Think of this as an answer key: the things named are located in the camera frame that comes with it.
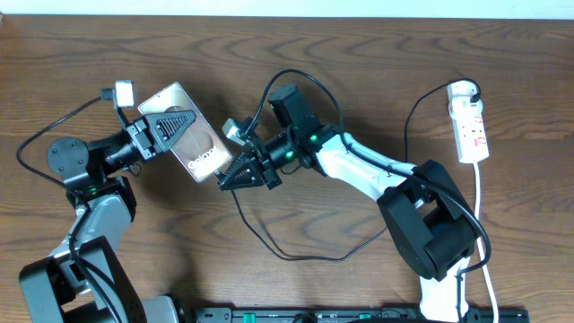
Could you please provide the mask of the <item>Galaxy S25 Ultra smartphone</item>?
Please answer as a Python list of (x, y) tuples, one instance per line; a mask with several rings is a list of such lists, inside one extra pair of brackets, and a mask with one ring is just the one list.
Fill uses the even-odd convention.
[(228, 148), (179, 83), (174, 82), (157, 92), (141, 103), (138, 110), (143, 115), (194, 112), (195, 121), (171, 147), (171, 151), (196, 182), (204, 181), (232, 160)]

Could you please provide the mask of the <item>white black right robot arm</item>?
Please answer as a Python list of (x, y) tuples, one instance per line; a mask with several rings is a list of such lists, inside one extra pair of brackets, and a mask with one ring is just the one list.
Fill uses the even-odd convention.
[(445, 168), (395, 161), (359, 144), (320, 122), (293, 83), (268, 101), (282, 128), (268, 141), (256, 134), (254, 118), (224, 124), (224, 134), (243, 151), (219, 174), (220, 189), (275, 188), (282, 183), (279, 170), (292, 162), (351, 185), (377, 203), (397, 251), (421, 278), (422, 315), (462, 321), (469, 311), (465, 271), (482, 228)]

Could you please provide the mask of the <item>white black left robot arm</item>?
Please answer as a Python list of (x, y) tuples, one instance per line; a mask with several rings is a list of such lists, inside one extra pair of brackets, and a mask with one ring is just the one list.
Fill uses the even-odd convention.
[(127, 177), (140, 161), (167, 152), (195, 122), (191, 111), (120, 119), (119, 133), (89, 143), (67, 136), (48, 149), (76, 220), (46, 258), (25, 266), (19, 283), (35, 322), (179, 322), (169, 295), (142, 300), (116, 251), (135, 218), (135, 195)]

